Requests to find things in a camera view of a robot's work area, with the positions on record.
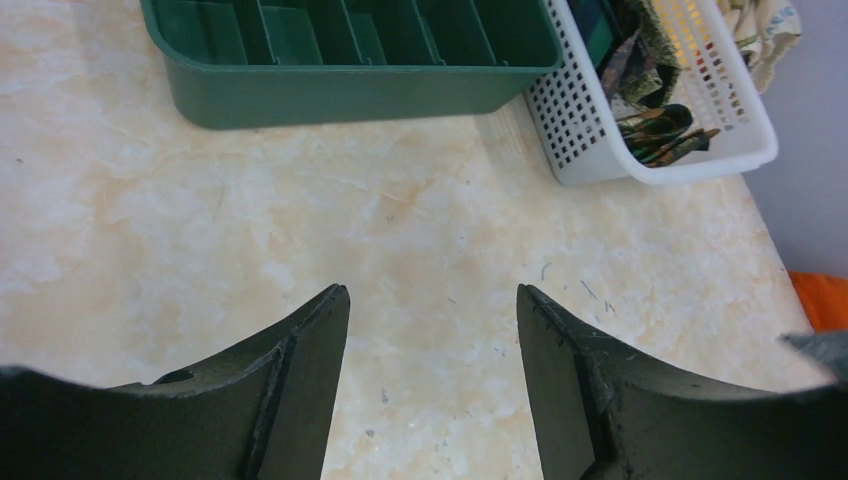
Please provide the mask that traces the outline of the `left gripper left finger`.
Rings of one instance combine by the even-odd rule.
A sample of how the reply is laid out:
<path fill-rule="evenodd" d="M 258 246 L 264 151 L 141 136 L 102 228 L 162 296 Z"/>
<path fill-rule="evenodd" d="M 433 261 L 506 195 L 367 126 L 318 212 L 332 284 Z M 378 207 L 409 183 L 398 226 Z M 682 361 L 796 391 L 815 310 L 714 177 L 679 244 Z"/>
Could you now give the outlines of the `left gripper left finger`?
<path fill-rule="evenodd" d="M 150 384 L 1 370 L 5 479 L 317 479 L 350 315 L 333 284 L 286 318 Z"/>

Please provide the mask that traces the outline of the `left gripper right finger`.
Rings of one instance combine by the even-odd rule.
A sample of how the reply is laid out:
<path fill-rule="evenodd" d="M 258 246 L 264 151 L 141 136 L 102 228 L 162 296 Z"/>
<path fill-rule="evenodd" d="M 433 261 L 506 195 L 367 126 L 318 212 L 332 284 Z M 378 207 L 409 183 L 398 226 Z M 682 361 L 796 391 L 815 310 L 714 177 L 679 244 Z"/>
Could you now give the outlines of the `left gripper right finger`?
<path fill-rule="evenodd" d="M 532 285 L 517 327 L 547 479 L 843 479 L 847 336 L 785 341 L 834 375 L 775 393 L 660 359 L 579 319 Z"/>

